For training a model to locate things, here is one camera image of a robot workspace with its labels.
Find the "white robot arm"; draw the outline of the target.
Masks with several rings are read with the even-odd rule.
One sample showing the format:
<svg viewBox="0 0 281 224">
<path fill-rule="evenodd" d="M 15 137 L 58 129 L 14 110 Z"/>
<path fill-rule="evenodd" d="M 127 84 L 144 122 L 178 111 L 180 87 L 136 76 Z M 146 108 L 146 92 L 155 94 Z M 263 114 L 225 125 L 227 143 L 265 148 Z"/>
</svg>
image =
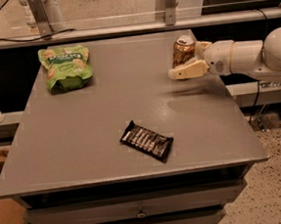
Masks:
<svg viewBox="0 0 281 224">
<path fill-rule="evenodd" d="M 210 73 L 215 76 L 245 74 L 258 81 L 281 83 L 281 27 L 272 30 L 265 40 L 214 43 L 196 41 L 182 35 L 174 41 L 173 80 L 193 79 Z"/>
</svg>

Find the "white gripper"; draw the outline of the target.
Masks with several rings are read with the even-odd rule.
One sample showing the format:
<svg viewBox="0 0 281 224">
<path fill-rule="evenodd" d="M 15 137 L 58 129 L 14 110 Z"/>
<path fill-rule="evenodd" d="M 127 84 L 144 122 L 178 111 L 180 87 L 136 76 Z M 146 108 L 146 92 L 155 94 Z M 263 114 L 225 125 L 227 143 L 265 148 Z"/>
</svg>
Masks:
<svg viewBox="0 0 281 224">
<path fill-rule="evenodd" d="M 231 74 L 231 48 L 234 41 L 216 41 L 211 43 L 209 41 L 197 41 L 195 44 L 195 55 L 199 60 L 192 64 L 174 67 L 167 76 L 172 80 L 193 79 L 202 77 L 208 71 L 216 76 Z"/>
</svg>

